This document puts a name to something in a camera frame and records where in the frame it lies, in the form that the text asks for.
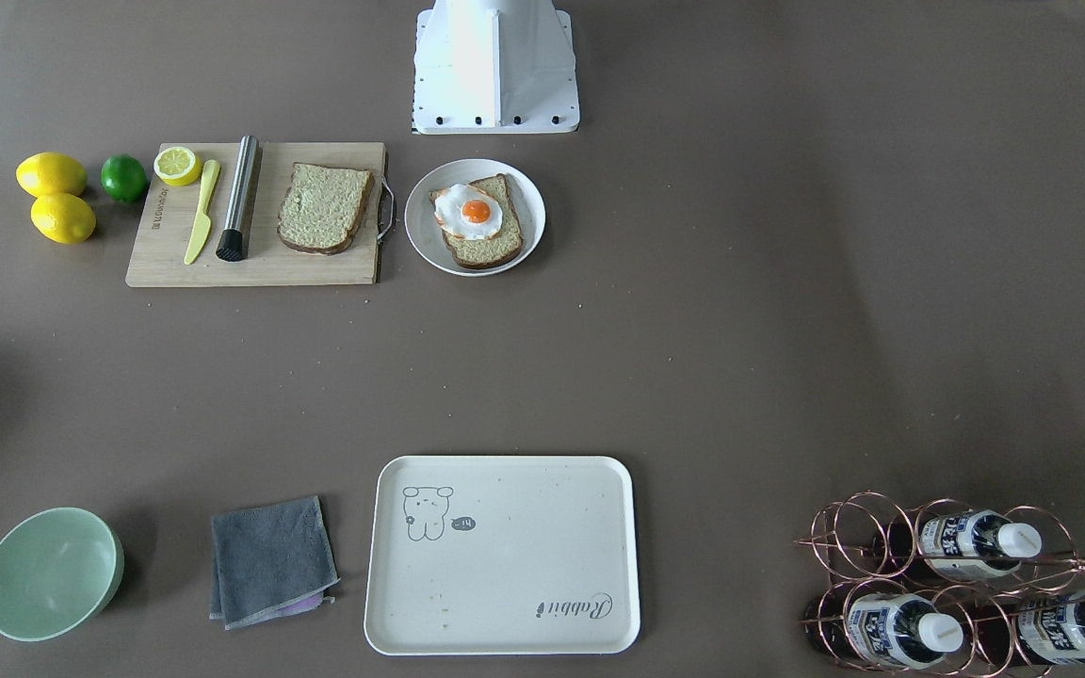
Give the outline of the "white round plate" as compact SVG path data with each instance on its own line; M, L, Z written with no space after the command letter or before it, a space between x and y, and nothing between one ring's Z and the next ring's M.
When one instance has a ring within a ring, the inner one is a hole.
M505 172L510 190L510 202L516 209L518 219L524 232L524 246L516 257L505 265L487 267L487 269L469 269L455 263L451 253L444 244L441 227L433 218L433 205L427 194L433 190L486 179L497 172ZM529 253L537 248L542 232L545 232L546 207L542 193L533 184L525 172L521 172L499 159L452 159L443 166L426 172L417 182L404 207L404 229L418 254L432 266L438 267L445 273L454 276L495 276L505 273L516 265L524 263Z

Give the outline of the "upper yellow lemon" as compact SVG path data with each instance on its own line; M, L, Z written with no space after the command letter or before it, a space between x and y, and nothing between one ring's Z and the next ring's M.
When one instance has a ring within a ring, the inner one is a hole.
M22 159L14 175L18 186L35 199L61 193L81 197L88 183L82 164L60 152L30 155Z

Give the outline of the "lower yellow lemon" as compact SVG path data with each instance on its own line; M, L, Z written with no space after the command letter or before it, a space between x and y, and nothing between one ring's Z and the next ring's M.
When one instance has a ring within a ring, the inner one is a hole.
M95 214L82 199L68 193L48 194L33 202L31 222L59 244L82 243L95 231Z

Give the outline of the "green bowl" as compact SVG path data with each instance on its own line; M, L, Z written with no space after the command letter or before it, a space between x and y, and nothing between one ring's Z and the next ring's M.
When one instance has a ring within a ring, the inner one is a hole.
M103 612L125 565L120 538L94 512L49 508L0 540L0 635L44 642Z

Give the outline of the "bread slice on plate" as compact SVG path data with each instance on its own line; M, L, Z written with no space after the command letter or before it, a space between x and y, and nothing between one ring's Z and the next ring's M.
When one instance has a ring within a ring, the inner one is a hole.
M501 266L505 263L512 261L516 257L516 254L520 253L520 250L524 247L524 231L522 231L522 226L516 215L516 207L513 205L511 199L508 177L505 176L505 172L496 172L494 176L486 177L486 179L465 183L490 193L492 197L499 202L501 206L505 222L499 235L492 236L488 240L464 241L458 240L456 236L449 236L441 229L439 223L436 222L433 205L434 199L438 197L441 192L447 189L447 187L431 192L429 200L431 206L433 206L433 218L436 226L441 229L441 236L443 236L444 244L449 250L449 253L451 253L456 265L465 267L465 269L488 269L488 267Z

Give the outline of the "cream rabbit tray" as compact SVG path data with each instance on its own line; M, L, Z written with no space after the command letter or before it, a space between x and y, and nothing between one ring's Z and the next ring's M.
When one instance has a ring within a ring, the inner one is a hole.
M401 456L363 605L384 655L616 654L641 629L630 473L607 456Z

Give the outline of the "yellow plastic knife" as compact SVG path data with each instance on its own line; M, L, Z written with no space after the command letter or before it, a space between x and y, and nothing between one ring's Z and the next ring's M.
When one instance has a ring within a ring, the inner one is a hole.
M199 254L205 246L207 236L210 234L212 220L208 215L210 201L214 199L215 187L219 178L220 165L218 159L206 159L202 166L199 179L197 204L195 204L192 231L186 243L186 266L197 261Z

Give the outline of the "half cut lemon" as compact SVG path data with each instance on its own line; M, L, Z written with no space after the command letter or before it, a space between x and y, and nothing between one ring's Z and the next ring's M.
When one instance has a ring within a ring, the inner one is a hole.
M193 186L202 176L203 159L186 146L169 146L154 159L154 176L170 187Z

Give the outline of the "green lime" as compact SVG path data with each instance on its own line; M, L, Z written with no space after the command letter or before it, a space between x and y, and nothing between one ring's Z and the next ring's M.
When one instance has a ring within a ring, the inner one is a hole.
M146 169L130 154L112 155L100 170L100 186L108 199L133 204L146 196Z

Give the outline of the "bread slice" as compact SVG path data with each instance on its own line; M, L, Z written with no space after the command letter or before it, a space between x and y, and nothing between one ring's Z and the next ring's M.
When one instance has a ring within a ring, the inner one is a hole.
M289 250L318 256L347 250L361 227L374 179L369 169L294 163L276 235Z
M433 205L434 199L438 197L441 192L447 189L447 187L431 192L429 200L431 206L433 206L433 218L436 226L441 229L441 236L443 236L444 244L449 250L449 253L451 253L456 265L465 267L465 269L488 269L488 267L501 266L505 263L512 261L516 257L516 254L520 253L520 250L524 247L524 231L522 231L522 226L516 215L516 207L513 205L511 199L508 177L505 176L505 172L496 172L494 176L486 177L486 179L465 183L490 193L492 197L499 202L501 206L505 222L499 235L492 236L488 240L464 241L458 240L456 236L449 236L441 229L439 223L436 222Z

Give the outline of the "grey folded cloth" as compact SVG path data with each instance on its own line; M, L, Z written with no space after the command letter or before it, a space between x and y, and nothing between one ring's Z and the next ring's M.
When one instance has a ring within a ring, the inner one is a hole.
M208 618L237 630L311 612L340 583L318 496L210 519Z

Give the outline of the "fried egg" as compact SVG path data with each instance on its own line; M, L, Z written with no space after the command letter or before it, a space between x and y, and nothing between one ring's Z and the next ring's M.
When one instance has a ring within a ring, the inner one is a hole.
M474 186L448 187L434 199L434 217L449 236L482 241L499 235L503 212L490 193Z

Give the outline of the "yellow lemon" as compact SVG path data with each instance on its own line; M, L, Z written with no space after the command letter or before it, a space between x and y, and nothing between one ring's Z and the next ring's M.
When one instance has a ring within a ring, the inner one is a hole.
M33 202L31 222L59 244L82 243L95 231L95 214L82 199L68 193L48 194Z
M22 159L14 175L18 186L35 199L61 193L81 197L88 183L82 164L60 152L30 155Z

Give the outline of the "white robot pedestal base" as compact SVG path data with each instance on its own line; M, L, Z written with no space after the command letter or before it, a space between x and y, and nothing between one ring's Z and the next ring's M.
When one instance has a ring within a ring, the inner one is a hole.
M580 125L572 17L551 1L435 1L416 17L416 135L565 135Z

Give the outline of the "lower bottle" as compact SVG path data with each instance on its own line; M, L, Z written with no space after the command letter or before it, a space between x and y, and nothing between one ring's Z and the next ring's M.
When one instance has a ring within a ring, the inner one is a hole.
M995 666L1085 665L1085 591L984 605L973 610L974 631Z
M959 621L912 593L827 593L802 612L814 651L867 670L926 670L960 651Z

